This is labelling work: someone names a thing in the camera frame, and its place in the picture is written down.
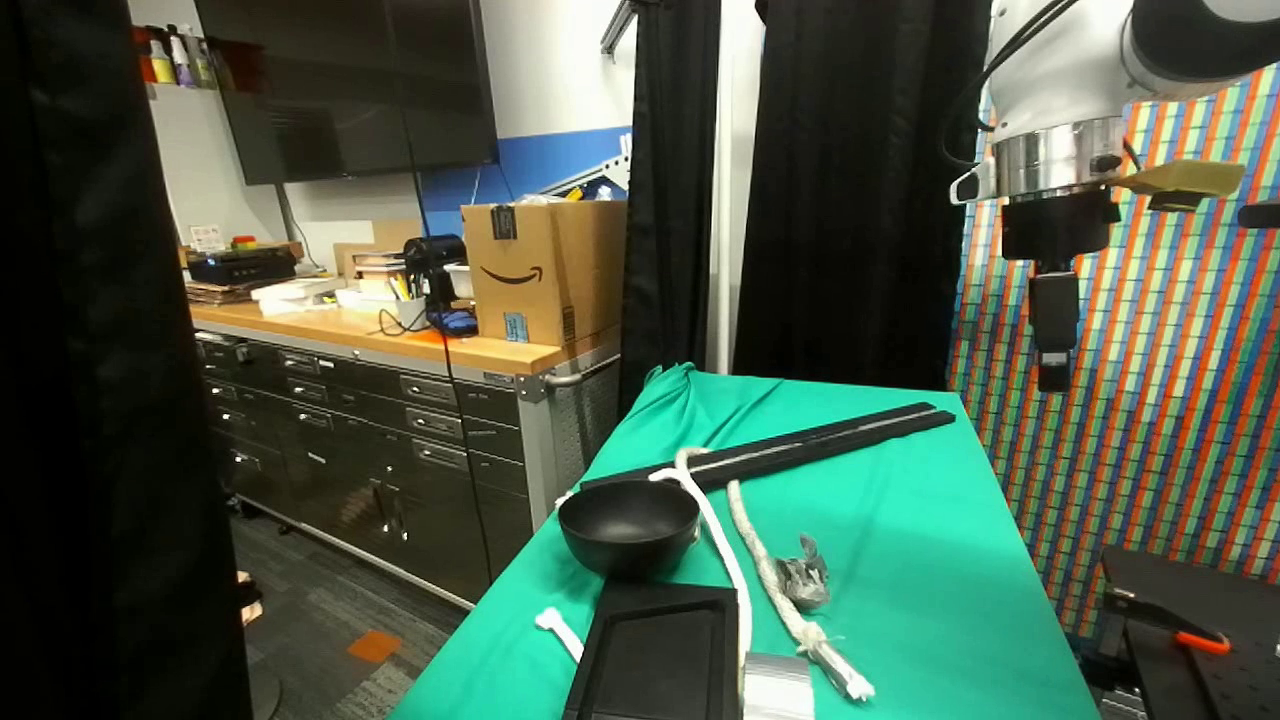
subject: green fabric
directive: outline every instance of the green fabric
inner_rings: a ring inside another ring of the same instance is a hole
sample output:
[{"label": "green fabric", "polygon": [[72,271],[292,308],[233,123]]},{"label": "green fabric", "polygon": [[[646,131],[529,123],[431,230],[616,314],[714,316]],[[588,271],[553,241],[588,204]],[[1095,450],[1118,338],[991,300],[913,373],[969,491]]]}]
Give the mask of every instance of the green fabric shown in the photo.
[{"label": "green fabric", "polygon": [[[672,460],[679,450],[731,450],[915,399],[956,413],[956,423],[745,482],[753,525],[773,556],[795,556],[799,535],[825,553],[833,601],[815,622],[877,686],[877,702],[865,708],[812,667],[815,718],[1100,718],[952,391],[714,375],[677,365],[647,375],[588,482]],[[753,584],[753,653],[795,653],[760,592],[723,491],[714,491],[714,503]],[[729,584],[707,532],[684,553],[672,579]],[[553,604],[588,638],[598,592],[602,578],[574,561],[553,515],[408,690],[394,720],[558,720],[577,665],[533,622]]]}]

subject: cardboard box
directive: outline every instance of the cardboard box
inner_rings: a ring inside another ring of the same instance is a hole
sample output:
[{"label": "cardboard box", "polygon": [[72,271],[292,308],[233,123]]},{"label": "cardboard box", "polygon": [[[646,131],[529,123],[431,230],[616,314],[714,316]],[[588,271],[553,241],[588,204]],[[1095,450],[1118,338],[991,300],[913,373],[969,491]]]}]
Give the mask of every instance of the cardboard box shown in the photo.
[{"label": "cardboard box", "polygon": [[616,344],[624,199],[463,204],[482,338],[563,354]]}]

